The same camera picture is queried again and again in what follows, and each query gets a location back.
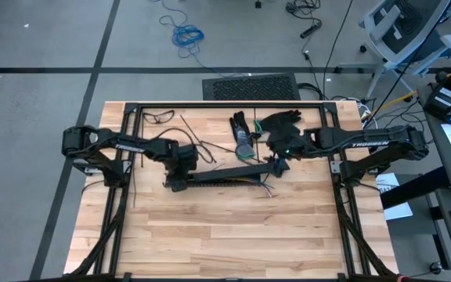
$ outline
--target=coiled blue cable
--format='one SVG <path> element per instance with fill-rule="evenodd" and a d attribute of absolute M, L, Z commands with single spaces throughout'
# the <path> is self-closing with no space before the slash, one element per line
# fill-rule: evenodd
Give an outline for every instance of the coiled blue cable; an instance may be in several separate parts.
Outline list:
<path fill-rule="evenodd" d="M 177 24 L 173 16 L 170 15 L 164 15 L 159 19 L 161 25 L 173 27 L 171 42 L 173 43 L 173 45 L 179 48 L 179 58 L 185 59 L 192 56 L 197 61 L 197 63 L 200 64 L 200 66 L 214 71 L 216 74 L 220 75 L 223 78 L 232 78 L 237 75 L 246 76 L 240 73 L 223 75 L 213 67 L 204 66 L 197 56 L 197 54 L 200 52 L 200 42 L 204 39 L 204 32 L 193 24 L 186 24 L 189 17 L 187 16 L 186 12 L 182 11 L 181 9 L 173 9 L 166 6 L 166 4 L 164 4 L 164 0 L 150 0 L 150 2 L 161 2 L 161 5 L 166 10 L 181 13 L 184 16 L 184 21 L 179 24 Z"/>

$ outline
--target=wooden tabletop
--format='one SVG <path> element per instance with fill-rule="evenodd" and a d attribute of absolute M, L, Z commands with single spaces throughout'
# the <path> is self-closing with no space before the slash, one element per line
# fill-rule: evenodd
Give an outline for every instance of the wooden tabletop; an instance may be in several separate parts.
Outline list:
<path fill-rule="evenodd" d="M 336 103 L 341 127 L 361 129 L 355 102 Z M 99 127 L 119 131 L 123 109 L 124 102 L 107 102 Z M 170 109 L 151 108 L 144 109 L 144 113 L 159 114 L 167 110 Z M 182 115 L 198 138 L 234 150 L 236 143 L 229 118 L 240 110 L 253 131 L 254 118 L 262 119 L 288 109 L 175 109 L 175 116 L 168 123 L 152 125 L 144 121 L 141 135 L 154 137 L 170 127 L 188 131 Z M 299 128 L 321 126 L 317 110 L 299 110 L 302 112 L 302 120 L 296 124 Z M 164 137 L 176 139 L 180 144 L 190 142 L 185 134 L 177 131 Z M 245 165 L 230 152 L 208 148 L 217 163 L 207 164 L 200 159 L 198 172 L 219 165 L 219 168 Z M 258 152 L 261 159 L 270 155 L 262 143 L 258 144 Z M 114 150 L 104 153 L 114 156 Z M 368 154 L 363 148 L 346 150 L 346 153 L 350 160 Z M 272 198 L 257 186 L 189 188 L 172 193 L 162 186 L 163 165 L 138 154 L 117 276 L 131 272 L 133 277 L 336 278 L 337 273 L 347 273 L 328 160 L 293 160 L 288 164 L 290 170 L 282 178 L 271 176 L 267 180 L 275 187 Z M 101 175 L 88 177 L 85 185 L 101 179 Z M 376 185 L 372 176 L 366 176 L 363 182 Z M 83 193 L 65 273 L 78 267 L 98 240 L 107 192 L 99 183 Z M 378 192 L 359 186 L 355 188 L 355 197 L 366 241 L 386 266 L 397 272 Z M 360 273 L 353 240 L 352 246 L 356 271 Z M 104 270 L 108 268 L 111 248 L 112 239 L 106 247 Z"/>

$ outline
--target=black glove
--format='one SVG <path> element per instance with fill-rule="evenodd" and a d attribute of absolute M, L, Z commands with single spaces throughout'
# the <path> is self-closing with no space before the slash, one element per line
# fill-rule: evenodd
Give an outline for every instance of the black glove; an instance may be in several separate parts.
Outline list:
<path fill-rule="evenodd" d="M 231 128 L 233 129 L 234 140 L 236 140 L 237 147 L 234 150 L 239 159 L 248 159 L 255 156 L 253 149 L 253 140 L 251 138 L 250 129 L 247 122 L 244 120 L 243 111 L 235 113 L 229 119 Z"/>
<path fill-rule="evenodd" d="M 288 110 L 281 113 L 271 114 L 261 121 L 254 121 L 257 132 L 271 132 L 282 128 L 286 123 L 294 124 L 301 120 L 302 113 L 298 110 Z"/>

